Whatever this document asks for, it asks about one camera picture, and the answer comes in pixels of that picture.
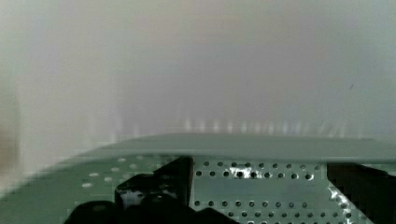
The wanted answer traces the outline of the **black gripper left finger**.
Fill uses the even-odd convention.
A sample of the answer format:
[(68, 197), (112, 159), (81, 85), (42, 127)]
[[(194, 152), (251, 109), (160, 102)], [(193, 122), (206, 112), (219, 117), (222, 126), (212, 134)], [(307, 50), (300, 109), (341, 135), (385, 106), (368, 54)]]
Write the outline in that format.
[(193, 158), (179, 157), (119, 184), (114, 200), (77, 206), (64, 224), (239, 224), (213, 208), (190, 208)]

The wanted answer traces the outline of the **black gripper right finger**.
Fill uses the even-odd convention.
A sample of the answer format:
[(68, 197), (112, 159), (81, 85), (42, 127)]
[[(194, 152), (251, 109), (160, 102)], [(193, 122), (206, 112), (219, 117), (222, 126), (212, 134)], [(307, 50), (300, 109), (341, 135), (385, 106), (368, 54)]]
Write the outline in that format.
[(327, 178), (374, 224), (395, 224), (394, 175), (357, 163), (328, 163)]

